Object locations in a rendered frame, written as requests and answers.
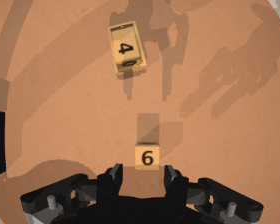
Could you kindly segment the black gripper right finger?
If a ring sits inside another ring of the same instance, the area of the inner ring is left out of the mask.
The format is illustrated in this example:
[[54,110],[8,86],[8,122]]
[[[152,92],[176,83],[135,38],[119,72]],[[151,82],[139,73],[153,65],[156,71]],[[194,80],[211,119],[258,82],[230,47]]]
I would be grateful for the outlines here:
[[[165,165],[164,187],[166,194],[157,215],[184,218],[186,204],[191,204],[198,212],[224,224],[258,224],[264,208],[260,202],[210,178],[199,178],[198,183],[189,182],[189,178],[172,165]],[[213,204],[209,202],[210,195]]]

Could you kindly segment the tan cube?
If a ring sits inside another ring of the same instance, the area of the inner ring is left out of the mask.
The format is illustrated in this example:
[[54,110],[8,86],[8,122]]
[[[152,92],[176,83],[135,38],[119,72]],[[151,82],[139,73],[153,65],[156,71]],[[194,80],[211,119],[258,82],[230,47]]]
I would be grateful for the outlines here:
[[120,69],[141,64],[136,36],[115,40],[112,44],[115,61]]
[[160,145],[158,142],[136,143],[135,169],[160,169]]

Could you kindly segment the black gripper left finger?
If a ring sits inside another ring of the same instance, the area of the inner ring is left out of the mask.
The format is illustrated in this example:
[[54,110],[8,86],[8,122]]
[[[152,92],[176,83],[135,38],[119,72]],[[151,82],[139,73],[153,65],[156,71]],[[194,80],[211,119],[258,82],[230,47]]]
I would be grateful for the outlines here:
[[[122,182],[123,164],[116,163],[97,179],[79,173],[23,194],[20,200],[26,222],[50,224],[57,216],[86,207],[90,201],[96,201],[96,214],[124,213],[119,197]],[[73,190],[75,197],[71,199]]]

